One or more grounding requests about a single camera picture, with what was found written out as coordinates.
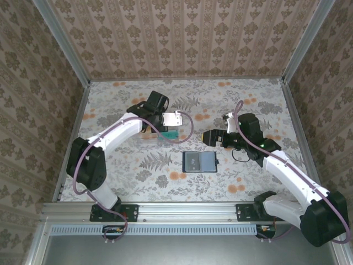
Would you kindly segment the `aluminium frame rail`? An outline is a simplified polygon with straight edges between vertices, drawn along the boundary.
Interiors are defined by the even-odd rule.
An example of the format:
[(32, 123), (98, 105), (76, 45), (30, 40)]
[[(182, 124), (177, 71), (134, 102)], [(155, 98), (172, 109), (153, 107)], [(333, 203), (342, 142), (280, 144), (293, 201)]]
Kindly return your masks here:
[(301, 154), (303, 157), (303, 162), (307, 171), (308, 176), (316, 181), (318, 184), (320, 184), (320, 179), (318, 176), (317, 169), (315, 167), (315, 163), (304, 133), (304, 129), (301, 124), (301, 120), (298, 115), (298, 111), (295, 105), (295, 101), (293, 99), (290, 87), (288, 83), (281, 81), (281, 88), (282, 92), (284, 94), (284, 98), (286, 101), (286, 105), (288, 107), (288, 111), (292, 120), (293, 128), (296, 133), (296, 137), (298, 140), (298, 145), (301, 150)]
[(62, 162), (61, 170), (58, 175), (56, 188), (55, 188), (55, 191), (54, 191), (54, 194), (52, 197), (53, 203), (58, 202), (61, 198), (61, 194), (62, 194), (64, 185), (65, 185), (65, 181), (67, 178), (66, 168), (67, 168), (67, 164), (68, 164), (68, 160), (69, 160), (69, 155), (71, 152), (72, 143), (75, 140), (75, 138), (78, 136), (79, 128), (81, 126), (81, 122), (82, 122), (83, 115), (84, 115), (85, 106), (87, 105), (87, 102), (88, 102), (89, 93), (90, 93), (90, 84), (88, 85), (88, 87), (86, 87), (83, 90), (82, 99), (81, 99), (81, 102), (80, 102), (80, 105), (78, 108), (76, 119), (73, 124), (71, 136), (70, 136), (68, 146), (66, 149), (66, 153), (65, 153), (65, 156), (64, 156), (64, 159)]

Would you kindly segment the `clear plastic tray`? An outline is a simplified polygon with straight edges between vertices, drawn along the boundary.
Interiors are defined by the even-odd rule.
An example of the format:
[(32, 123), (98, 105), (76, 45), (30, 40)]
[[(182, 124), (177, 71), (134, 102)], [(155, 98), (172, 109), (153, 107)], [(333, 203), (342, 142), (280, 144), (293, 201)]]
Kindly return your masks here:
[[(143, 123), (144, 127), (141, 132), (139, 132), (137, 135), (134, 136), (134, 139), (137, 141), (137, 144), (139, 146), (143, 147), (157, 147), (157, 146), (162, 146), (162, 147), (167, 147), (171, 141), (176, 142), (178, 140), (168, 140), (165, 137), (161, 137), (157, 132), (154, 134), (146, 134), (146, 128), (149, 126), (146, 123)], [(179, 132), (179, 127), (180, 126), (168, 126), (168, 131), (172, 130), (177, 130)]]

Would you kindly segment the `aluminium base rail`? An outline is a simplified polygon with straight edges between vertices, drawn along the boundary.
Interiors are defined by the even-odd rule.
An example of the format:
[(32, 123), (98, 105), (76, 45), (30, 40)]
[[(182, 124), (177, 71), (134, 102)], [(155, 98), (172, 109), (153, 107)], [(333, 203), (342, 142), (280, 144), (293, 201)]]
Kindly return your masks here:
[[(146, 224), (270, 224), (272, 222), (239, 222), (236, 204), (249, 202), (225, 203), (123, 203), (139, 206), (136, 222)], [(89, 222), (92, 202), (45, 203), (41, 211), (41, 220), (66, 223)]]

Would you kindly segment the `grey metal sheet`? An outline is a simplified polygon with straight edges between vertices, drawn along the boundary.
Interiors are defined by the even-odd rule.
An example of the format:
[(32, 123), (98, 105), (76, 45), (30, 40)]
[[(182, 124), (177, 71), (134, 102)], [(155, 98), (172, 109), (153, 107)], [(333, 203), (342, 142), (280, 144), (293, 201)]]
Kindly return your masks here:
[(268, 243), (254, 236), (100, 236), (50, 238), (42, 265), (338, 265), (330, 245), (297, 232)]

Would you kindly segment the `aluminium corner post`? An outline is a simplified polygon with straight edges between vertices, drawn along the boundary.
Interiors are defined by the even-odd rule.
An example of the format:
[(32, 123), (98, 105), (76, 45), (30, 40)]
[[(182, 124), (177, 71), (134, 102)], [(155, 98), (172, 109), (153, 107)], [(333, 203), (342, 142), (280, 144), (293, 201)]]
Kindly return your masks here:
[(81, 63), (78, 54), (70, 43), (68, 34), (65, 33), (64, 28), (54, 14), (49, 2), (47, 0), (33, 0), (33, 2), (49, 27), (50, 32), (59, 44), (59, 47), (63, 51), (83, 88), (87, 89), (89, 87), (90, 78)]
[(284, 84), (288, 84), (292, 79), (306, 52), (313, 43), (315, 36), (318, 34), (320, 27), (332, 9), (334, 3), (335, 0), (319, 1), (317, 8), (311, 17), (311, 20), (303, 32), (303, 35), (284, 70), (282, 75)]

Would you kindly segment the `small wired connector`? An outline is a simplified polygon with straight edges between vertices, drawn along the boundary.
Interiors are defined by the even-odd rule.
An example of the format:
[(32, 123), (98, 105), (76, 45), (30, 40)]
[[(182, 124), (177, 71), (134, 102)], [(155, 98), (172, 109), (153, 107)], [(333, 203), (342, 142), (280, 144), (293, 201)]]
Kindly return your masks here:
[(257, 225), (256, 237), (260, 239), (272, 239), (275, 237), (276, 228), (274, 225)]
[(104, 226), (102, 228), (103, 238), (106, 241), (117, 241), (126, 233), (126, 230), (127, 226), (125, 225)]

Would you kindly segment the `black credit card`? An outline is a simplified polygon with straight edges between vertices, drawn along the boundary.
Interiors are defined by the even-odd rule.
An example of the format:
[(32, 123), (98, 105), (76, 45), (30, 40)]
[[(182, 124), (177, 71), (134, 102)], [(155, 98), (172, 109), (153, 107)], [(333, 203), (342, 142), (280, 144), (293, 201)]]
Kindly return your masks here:
[(197, 152), (185, 153), (185, 169), (187, 172), (198, 172), (200, 170), (200, 159)]

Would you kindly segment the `blue card holder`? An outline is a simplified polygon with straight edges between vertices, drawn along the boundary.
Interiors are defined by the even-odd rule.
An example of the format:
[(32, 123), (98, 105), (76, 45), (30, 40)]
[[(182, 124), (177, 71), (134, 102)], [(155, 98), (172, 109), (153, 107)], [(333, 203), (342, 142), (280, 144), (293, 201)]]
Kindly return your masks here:
[(185, 153), (183, 152), (183, 164), (182, 171), (183, 173), (217, 173), (217, 166), (219, 161), (217, 159), (216, 153), (207, 151), (207, 152), (197, 152), (200, 159), (200, 170), (198, 172), (187, 172), (185, 169)]

